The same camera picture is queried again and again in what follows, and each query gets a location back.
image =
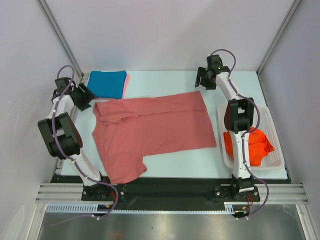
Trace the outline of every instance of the white plastic basket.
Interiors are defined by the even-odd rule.
[[[268,156],[265,156],[262,159],[260,166],[252,166],[252,170],[275,170],[280,169],[285,165],[284,156],[281,151],[279,139],[277,136],[277,132],[275,129],[274,122],[272,120],[271,114],[269,109],[266,106],[257,105],[260,111],[261,119],[259,128],[261,131],[264,132],[266,137],[268,138],[269,142],[274,147],[274,151],[270,152]],[[229,168],[234,167],[234,160],[231,158],[229,154],[226,152],[225,140],[224,140],[224,133],[227,132],[224,124],[224,118],[226,113],[227,104],[221,104],[218,107],[218,125],[219,125],[219,132],[220,132],[220,141],[222,146],[222,154],[225,164]],[[257,111],[254,110],[253,115],[253,127],[256,126],[258,121]]]

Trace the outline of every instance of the white table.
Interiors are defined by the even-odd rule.
[[[206,91],[202,86],[195,88],[196,71],[128,71],[127,73],[131,77],[125,98],[160,97],[201,91],[217,142],[217,147],[213,148],[146,156],[143,158],[143,162],[147,171],[141,177],[231,178],[232,169],[228,168],[222,159],[221,141],[217,126],[218,106],[226,103],[222,91],[219,88]],[[232,76],[246,96],[253,97],[257,104],[266,105],[256,72],[235,71]],[[75,126],[82,137],[83,150],[88,159],[103,175],[107,175],[92,136],[96,126],[96,117],[93,114],[92,107],[78,113]],[[271,171],[255,170],[253,173],[263,179],[287,179],[284,167]],[[65,163],[61,175],[74,176],[77,173],[69,164]]]

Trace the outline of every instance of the folded blue cloth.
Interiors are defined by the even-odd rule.
[[[87,87],[98,98],[121,99],[126,77],[126,71],[92,71]]]

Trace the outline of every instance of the gray wall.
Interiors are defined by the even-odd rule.
[[[320,223],[320,1],[305,0],[261,75],[294,182]]]
[[[0,1],[0,239],[23,239],[40,183],[53,171],[37,122],[49,114],[67,63],[35,0]]]
[[[47,2],[84,72],[196,70],[219,48],[254,71],[293,0]]]

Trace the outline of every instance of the pink cloth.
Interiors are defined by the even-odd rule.
[[[113,184],[145,172],[144,156],[217,146],[199,91],[97,102],[93,113],[92,135]]]
[[[128,84],[129,84],[129,81],[130,81],[130,74],[127,74],[127,75],[126,75],[126,78],[125,78],[125,81],[124,81],[122,98],[125,97],[125,94],[126,94],[126,91],[127,91],[127,88],[128,88]]]

